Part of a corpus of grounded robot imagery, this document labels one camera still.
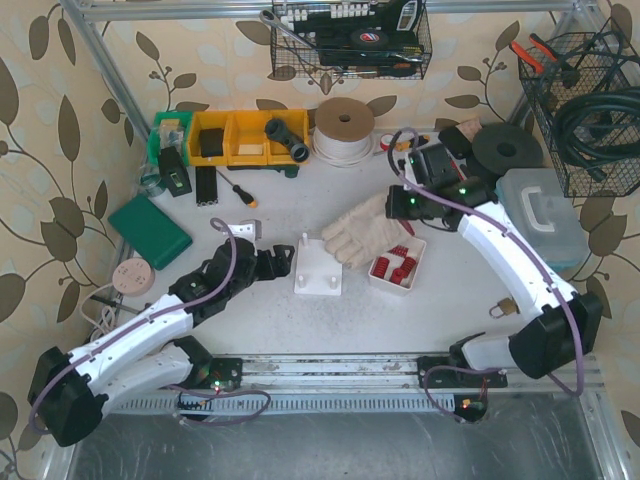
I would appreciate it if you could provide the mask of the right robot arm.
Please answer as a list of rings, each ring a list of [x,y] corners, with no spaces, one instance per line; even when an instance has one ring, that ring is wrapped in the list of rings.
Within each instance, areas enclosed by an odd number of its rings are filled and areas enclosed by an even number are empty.
[[[584,357],[593,349],[602,316],[599,298],[579,293],[542,260],[481,179],[419,186],[393,157],[387,161],[401,181],[389,189],[387,216],[442,219],[482,255],[507,287],[523,319],[515,333],[481,332],[458,341],[443,367],[465,375],[519,369],[540,379],[553,377],[557,369],[573,363],[576,386],[568,392],[579,395],[585,382]]]

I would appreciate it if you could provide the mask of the cream parts tray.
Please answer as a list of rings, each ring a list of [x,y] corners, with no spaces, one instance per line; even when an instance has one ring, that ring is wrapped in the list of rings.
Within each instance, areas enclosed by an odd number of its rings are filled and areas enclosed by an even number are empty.
[[[420,238],[416,238],[416,237],[410,237],[409,239],[407,239],[406,241],[398,244],[398,245],[402,245],[402,246],[406,246],[409,248],[409,252],[408,255],[409,257],[413,257],[417,260],[417,264],[416,266],[413,268],[413,270],[411,271],[412,273],[412,282],[411,282],[411,286],[406,289],[406,288],[402,288],[398,285],[394,285],[392,284],[389,279],[391,277],[391,273],[393,272],[394,269],[396,268],[400,268],[401,264],[403,263],[403,260],[405,257],[399,257],[396,255],[392,255],[389,253],[389,250],[392,249],[388,249],[386,251],[384,251],[381,255],[378,255],[377,257],[374,258],[374,260],[372,261],[369,270],[368,270],[368,278],[369,278],[369,284],[372,287],[375,287],[383,292],[387,292],[390,294],[394,294],[397,296],[406,296],[408,295],[412,289],[413,286],[415,284],[416,278],[418,276],[418,272],[420,271],[420,265],[422,263],[422,258],[425,252],[425,248],[426,248],[426,242]],[[388,279],[379,279],[379,278],[375,278],[371,275],[373,266],[376,262],[376,259],[380,256],[385,256],[388,257],[391,260],[391,264],[388,270]]]

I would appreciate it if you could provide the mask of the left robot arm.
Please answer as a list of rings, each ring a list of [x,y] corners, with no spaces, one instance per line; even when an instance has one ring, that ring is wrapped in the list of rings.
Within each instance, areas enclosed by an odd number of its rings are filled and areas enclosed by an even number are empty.
[[[28,392],[34,419],[68,447],[139,393],[173,385],[220,392],[231,377],[213,370],[212,355],[191,330],[254,283],[288,276],[294,252],[282,244],[259,250],[232,237],[131,321],[68,353],[45,351]]]

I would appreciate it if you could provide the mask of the beige work glove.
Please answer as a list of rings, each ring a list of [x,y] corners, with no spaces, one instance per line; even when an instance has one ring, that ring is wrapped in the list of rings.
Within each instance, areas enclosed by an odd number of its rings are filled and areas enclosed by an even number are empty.
[[[321,232],[325,250],[339,263],[359,268],[411,237],[398,221],[386,217],[386,193],[379,193],[344,213]]]

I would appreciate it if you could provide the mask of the white peg base plate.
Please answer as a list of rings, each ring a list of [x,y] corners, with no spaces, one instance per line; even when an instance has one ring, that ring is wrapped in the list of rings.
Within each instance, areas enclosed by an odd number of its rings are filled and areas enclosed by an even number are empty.
[[[343,266],[326,251],[320,239],[304,232],[299,240],[294,272],[297,295],[340,296]]]

